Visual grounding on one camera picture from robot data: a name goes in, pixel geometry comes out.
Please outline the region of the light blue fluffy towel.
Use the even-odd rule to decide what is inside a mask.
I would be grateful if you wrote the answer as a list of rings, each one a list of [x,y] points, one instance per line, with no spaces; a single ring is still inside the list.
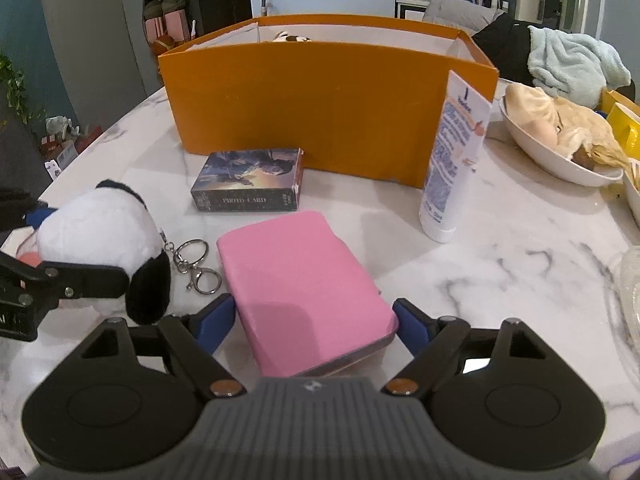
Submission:
[[[567,99],[592,110],[603,88],[631,83],[631,72],[617,50],[585,34],[528,26],[530,51],[527,68],[533,85],[552,98]]]

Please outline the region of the red panda sailor plush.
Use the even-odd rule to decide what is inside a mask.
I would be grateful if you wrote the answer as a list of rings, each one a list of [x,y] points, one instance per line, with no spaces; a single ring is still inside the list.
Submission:
[[[273,38],[273,42],[308,42],[308,41],[310,41],[310,38],[306,36],[291,34],[286,30],[282,30],[282,32],[279,32],[277,36]]]

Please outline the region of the white plush with striped foot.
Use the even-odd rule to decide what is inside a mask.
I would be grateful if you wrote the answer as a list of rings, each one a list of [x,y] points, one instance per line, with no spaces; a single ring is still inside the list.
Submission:
[[[123,315],[138,325],[162,318],[170,300],[171,270],[160,230],[140,195],[126,184],[103,180],[61,208],[31,218],[35,232],[18,246],[17,259],[117,266],[129,278],[118,298],[69,299],[64,308],[92,307],[100,315]]]

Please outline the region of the yellow bowl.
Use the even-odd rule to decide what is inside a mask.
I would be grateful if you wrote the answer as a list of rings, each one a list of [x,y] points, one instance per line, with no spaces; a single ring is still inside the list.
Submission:
[[[632,102],[630,99],[623,96],[620,92],[616,90],[611,90],[608,88],[603,88],[601,92],[601,99],[599,104],[600,112],[604,114],[610,114],[613,106],[615,104],[620,104],[629,108],[634,114],[640,115],[640,106],[635,102]]]

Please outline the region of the green houseplant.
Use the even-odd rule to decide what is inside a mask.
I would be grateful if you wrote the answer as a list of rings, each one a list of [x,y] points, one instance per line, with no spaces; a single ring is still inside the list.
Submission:
[[[25,125],[29,126],[34,113],[29,106],[29,98],[24,83],[24,74],[16,70],[11,60],[0,54],[0,79],[6,87],[6,102],[13,114]]]

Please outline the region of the black jacket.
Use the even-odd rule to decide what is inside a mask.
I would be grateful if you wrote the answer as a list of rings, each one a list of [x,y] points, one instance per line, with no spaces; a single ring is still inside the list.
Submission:
[[[472,40],[496,66],[501,78],[532,86],[533,76],[528,69],[531,27],[537,24],[500,14]]]

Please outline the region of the white cabinet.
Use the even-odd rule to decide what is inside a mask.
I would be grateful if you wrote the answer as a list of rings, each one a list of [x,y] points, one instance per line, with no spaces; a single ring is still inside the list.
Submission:
[[[395,0],[395,18],[422,22],[426,10],[431,4],[430,0]]]

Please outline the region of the grey puffer jacket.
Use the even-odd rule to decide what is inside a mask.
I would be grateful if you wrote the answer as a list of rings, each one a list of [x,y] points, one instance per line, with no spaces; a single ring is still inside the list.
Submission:
[[[461,29],[473,36],[502,14],[503,10],[485,8],[465,0],[432,0],[422,22]]]

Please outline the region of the photo card box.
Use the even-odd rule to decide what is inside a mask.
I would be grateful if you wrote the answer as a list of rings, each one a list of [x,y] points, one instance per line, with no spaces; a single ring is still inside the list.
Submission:
[[[296,211],[302,187],[300,148],[213,152],[191,188],[201,212]]]

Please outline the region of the Vaseline lotion tube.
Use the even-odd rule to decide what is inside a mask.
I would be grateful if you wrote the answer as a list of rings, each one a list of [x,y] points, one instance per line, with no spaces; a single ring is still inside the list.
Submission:
[[[437,243],[449,242],[462,218],[490,112],[491,102],[455,72],[448,74],[419,210],[423,232]]]

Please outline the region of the white bowl with buns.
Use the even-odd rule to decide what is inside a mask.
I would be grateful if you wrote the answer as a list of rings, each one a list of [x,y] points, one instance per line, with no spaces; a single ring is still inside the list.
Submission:
[[[563,181],[600,188],[620,180],[629,169],[611,125],[588,107],[511,82],[500,112],[521,150]]]

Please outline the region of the pink wallet case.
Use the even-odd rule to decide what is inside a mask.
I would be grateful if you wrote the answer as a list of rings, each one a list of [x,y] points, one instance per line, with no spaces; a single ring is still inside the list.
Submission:
[[[219,237],[217,248],[265,376],[330,374],[396,333],[378,286],[317,211],[242,226]]]

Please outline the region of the yellow mug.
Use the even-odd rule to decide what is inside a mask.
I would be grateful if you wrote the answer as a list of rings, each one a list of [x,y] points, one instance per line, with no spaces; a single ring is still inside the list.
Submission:
[[[625,154],[640,159],[640,118],[629,107],[616,103],[608,112],[606,121],[611,126],[614,138]]]

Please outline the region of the metal keyring clasp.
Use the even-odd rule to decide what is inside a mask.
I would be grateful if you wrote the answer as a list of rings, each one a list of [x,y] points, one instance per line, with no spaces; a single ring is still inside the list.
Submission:
[[[164,231],[160,231],[160,239],[176,271],[188,279],[186,290],[201,296],[213,296],[220,291],[221,274],[205,265],[210,251],[206,240],[191,238],[176,245],[168,240]]]

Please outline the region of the clear glass plate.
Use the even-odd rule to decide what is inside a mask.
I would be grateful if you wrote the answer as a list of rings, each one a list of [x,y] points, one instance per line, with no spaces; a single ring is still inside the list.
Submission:
[[[639,361],[639,247],[631,246],[616,255],[611,274],[614,320],[620,326],[624,345]]]

